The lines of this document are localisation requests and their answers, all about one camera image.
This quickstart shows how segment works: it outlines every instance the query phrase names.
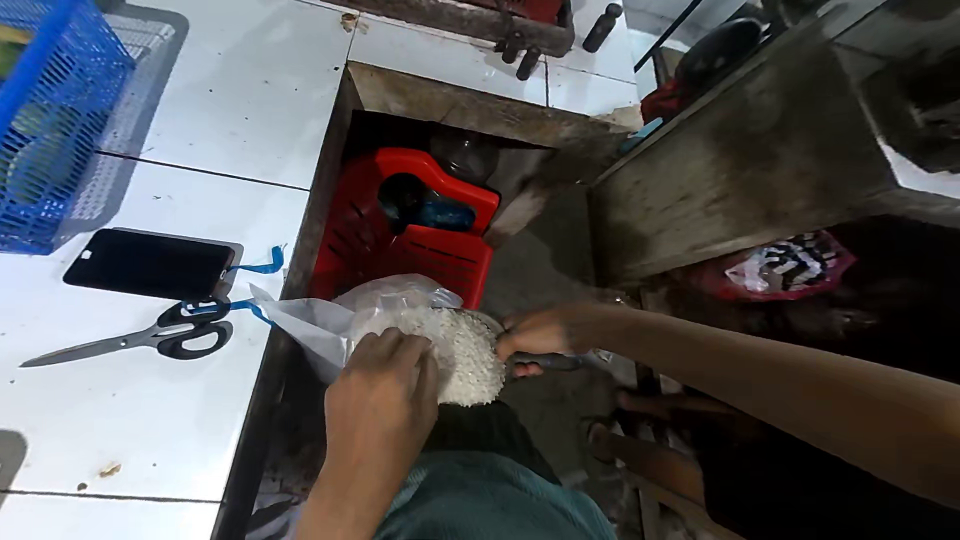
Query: floor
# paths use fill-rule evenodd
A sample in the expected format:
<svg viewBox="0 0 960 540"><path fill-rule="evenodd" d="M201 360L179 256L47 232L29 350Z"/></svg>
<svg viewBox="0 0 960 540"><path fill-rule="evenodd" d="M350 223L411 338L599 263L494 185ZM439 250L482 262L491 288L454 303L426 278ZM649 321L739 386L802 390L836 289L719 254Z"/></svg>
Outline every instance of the floor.
<svg viewBox="0 0 960 540"><path fill-rule="evenodd" d="M592 284L586 190L573 187L494 253L480 308L502 318L593 299L600 291ZM593 497L620 525L623 538L635 537L630 529L636 524L637 506L624 497L616 468L593 459L585 444L586 420L613 411L617 385L610 373L586 367L509 381L500 400L516 411L564 486ZM625 506L631 511L624 511Z"/></svg>

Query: green shirt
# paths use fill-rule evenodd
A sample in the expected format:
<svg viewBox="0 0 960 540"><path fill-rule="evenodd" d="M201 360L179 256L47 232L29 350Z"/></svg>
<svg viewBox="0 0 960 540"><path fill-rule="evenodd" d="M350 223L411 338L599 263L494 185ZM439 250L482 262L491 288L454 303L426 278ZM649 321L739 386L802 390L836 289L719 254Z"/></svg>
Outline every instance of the green shirt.
<svg viewBox="0 0 960 540"><path fill-rule="evenodd" d="M374 538L615 540L587 495L509 457L459 451L420 455Z"/></svg>

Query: red basket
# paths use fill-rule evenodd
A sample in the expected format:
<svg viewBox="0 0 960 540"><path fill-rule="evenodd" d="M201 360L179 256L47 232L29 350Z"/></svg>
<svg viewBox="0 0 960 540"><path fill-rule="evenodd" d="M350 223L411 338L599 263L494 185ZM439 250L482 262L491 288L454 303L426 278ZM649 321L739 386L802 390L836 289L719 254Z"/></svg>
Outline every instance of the red basket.
<svg viewBox="0 0 960 540"><path fill-rule="evenodd" d="M384 180L409 173L445 197L470 205L473 227L454 233L410 225L390 232L376 195ZM459 294L477 309L493 250L480 235L490 225L500 197L448 176L429 154L382 148L351 160L340 175L324 239L313 270L311 294L331 300L360 283L396 274L423 274Z"/></svg>

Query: cloth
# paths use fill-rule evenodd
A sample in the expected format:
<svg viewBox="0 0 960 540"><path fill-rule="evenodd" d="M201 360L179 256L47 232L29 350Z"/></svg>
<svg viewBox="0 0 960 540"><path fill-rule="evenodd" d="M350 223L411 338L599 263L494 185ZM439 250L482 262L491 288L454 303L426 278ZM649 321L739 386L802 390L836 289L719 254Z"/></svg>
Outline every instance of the cloth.
<svg viewBox="0 0 960 540"><path fill-rule="evenodd" d="M534 446L530 433L507 404L460 406L444 404L437 423L423 445L423 452L474 450L509 457L550 483L560 480Z"/></svg>
<svg viewBox="0 0 960 540"><path fill-rule="evenodd" d="M376 539L614 540L587 495L492 452L420 455Z"/></svg>

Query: black smartphone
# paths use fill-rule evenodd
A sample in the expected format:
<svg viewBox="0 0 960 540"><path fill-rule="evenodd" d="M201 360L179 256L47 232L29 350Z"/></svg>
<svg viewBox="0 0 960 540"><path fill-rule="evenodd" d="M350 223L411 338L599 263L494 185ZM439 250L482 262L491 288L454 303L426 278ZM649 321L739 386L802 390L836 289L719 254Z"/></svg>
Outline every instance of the black smartphone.
<svg viewBox="0 0 960 540"><path fill-rule="evenodd" d="M101 229L67 269L63 282L193 302L213 294L233 257L233 249L220 244Z"/></svg>

